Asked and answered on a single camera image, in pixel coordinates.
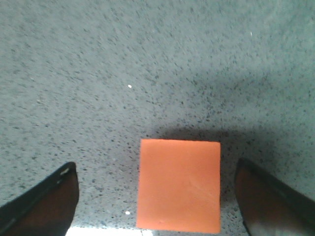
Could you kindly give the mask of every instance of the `gray speckled surface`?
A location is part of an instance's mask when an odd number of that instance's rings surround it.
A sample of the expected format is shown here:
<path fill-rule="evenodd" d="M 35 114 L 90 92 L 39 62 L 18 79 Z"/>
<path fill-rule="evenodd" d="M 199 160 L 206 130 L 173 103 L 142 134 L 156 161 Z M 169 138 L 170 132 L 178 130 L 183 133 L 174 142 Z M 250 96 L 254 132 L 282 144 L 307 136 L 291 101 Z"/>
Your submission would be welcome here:
<path fill-rule="evenodd" d="M 222 142 L 220 236 L 247 235 L 240 157 L 315 199 L 315 1 L 2 0 L 0 23 L 1 205 L 75 161 L 73 225 L 133 229 L 141 138 Z"/>

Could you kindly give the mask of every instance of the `speckled floor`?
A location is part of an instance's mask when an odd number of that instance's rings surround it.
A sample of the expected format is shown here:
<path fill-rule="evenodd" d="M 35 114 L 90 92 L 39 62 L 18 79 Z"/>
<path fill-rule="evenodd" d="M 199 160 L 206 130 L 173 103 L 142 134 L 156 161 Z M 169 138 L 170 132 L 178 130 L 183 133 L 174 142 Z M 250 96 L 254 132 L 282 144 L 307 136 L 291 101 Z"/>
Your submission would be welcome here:
<path fill-rule="evenodd" d="M 220 236 L 247 235 L 240 157 L 315 199 L 315 1 L 2 0 L 0 23 L 0 205 L 75 161 L 73 226 L 134 229 L 141 138 L 221 141 Z"/>

